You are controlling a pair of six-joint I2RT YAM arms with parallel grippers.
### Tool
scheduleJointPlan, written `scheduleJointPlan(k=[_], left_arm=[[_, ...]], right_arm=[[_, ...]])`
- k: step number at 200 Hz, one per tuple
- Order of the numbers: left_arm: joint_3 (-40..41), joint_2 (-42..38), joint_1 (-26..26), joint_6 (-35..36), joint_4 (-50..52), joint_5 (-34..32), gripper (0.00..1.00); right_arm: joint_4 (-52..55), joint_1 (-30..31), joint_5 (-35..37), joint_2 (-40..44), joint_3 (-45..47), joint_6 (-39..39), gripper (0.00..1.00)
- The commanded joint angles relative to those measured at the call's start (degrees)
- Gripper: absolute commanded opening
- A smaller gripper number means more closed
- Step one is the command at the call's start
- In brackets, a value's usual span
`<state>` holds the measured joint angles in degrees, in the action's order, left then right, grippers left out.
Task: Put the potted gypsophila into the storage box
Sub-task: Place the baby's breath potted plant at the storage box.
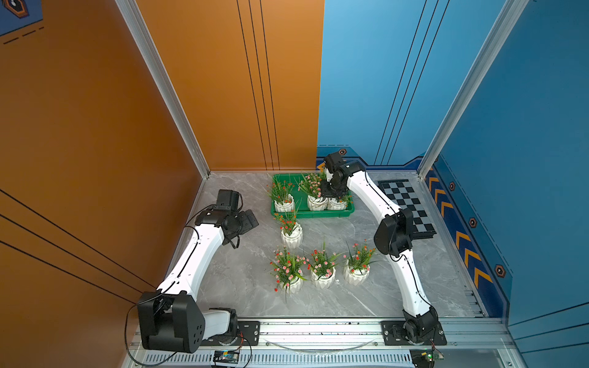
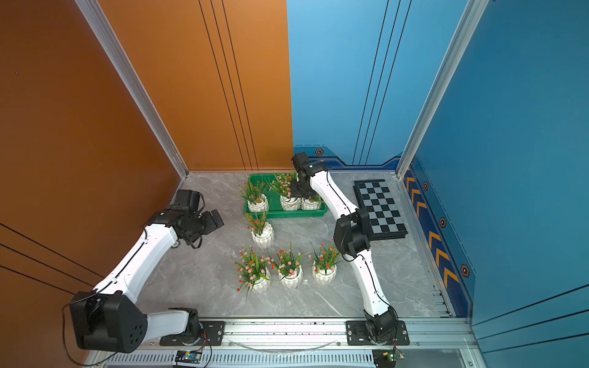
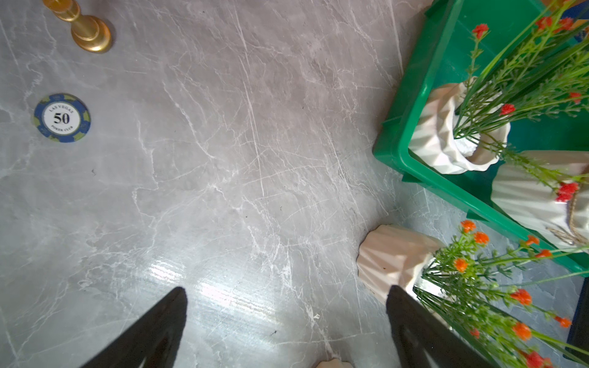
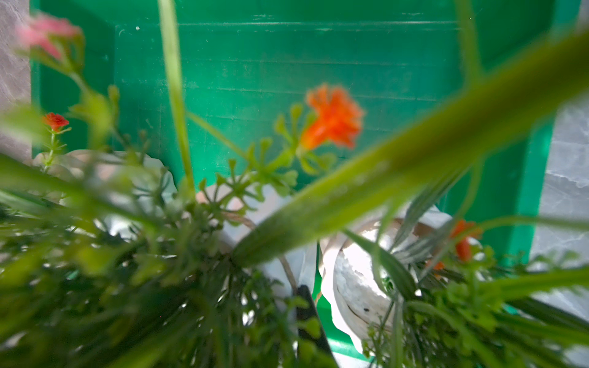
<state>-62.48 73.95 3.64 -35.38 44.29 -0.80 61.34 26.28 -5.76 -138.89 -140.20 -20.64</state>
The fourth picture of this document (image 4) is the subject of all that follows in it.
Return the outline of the pink flower pot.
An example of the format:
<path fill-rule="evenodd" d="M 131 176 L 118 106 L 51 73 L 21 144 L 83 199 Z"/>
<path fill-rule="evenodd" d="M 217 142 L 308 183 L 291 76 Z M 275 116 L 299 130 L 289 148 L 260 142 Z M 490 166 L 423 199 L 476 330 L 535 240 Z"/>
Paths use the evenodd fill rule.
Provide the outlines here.
<path fill-rule="evenodd" d="M 321 81 L 271 118 L 270 136 L 242 145 L 190 110 L 176 4 L 156 1 L 155 16 L 180 178 L 151 155 L 160 140 L 153 129 L 122 127 L 115 82 L 89 81 L 92 67 L 101 71 L 114 58 L 105 58 L 106 42 L 97 34 L 88 41 L 83 26 L 65 18 L 84 33 L 85 81 L 102 94 L 119 89 L 121 131 L 146 131 L 148 156 L 170 172 L 181 214 L 176 237 L 1 238 L 4 367 L 300 367 L 300 286 L 311 291 L 329 345 L 336 327 L 321 293 L 326 241 L 372 215 L 439 211 L 475 223 L 538 216 L 469 213 L 488 160 L 521 143 L 525 154 L 531 132 L 588 88 L 587 31 L 549 29 L 486 67 L 472 1 L 453 1 L 463 83 L 447 98 L 355 152 L 372 109 L 351 89 Z M 63 18 L 27 18 L 38 13 Z M 18 38 L 16 52 L 28 58 Z M 23 105 L 66 115 L 79 87 L 28 59 L 41 88 L 1 118 Z"/>

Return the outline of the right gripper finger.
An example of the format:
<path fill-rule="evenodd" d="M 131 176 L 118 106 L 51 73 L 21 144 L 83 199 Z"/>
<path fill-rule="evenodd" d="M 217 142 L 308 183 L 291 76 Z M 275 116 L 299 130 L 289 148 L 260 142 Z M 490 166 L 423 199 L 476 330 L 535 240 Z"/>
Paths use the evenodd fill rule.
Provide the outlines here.
<path fill-rule="evenodd" d="M 305 302 L 303 307 L 296 308 L 300 367 L 338 367 L 311 291 L 306 285 L 302 285 L 297 289 L 297 296 Z"/>

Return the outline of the orange flower pot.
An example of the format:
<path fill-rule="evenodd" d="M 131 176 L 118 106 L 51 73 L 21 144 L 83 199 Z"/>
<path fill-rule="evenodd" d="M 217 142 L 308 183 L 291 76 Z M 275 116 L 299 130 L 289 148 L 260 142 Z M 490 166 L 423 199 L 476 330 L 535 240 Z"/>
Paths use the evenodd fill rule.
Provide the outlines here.
<path fill-rule="evenodd" d="M 584 318 L 538 300 L 588 287 L 574 253 L 498 260 L 483 233 L 513 225 L 585 231 L 585 220 L 439 211 L 372 215 L 322 245 L 321 293 L 334 325 L 381 367 L 569 367 Z"/>

